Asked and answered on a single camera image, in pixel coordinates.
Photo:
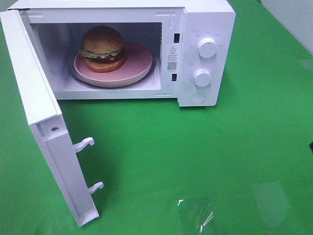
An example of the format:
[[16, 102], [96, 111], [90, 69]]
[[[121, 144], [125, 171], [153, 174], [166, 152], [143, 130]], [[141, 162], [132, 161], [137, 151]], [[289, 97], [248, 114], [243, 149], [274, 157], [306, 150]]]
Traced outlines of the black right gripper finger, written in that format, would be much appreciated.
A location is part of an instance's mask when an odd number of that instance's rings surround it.
[[313, 142], [309, 144], [310, 150], [313, 152]]

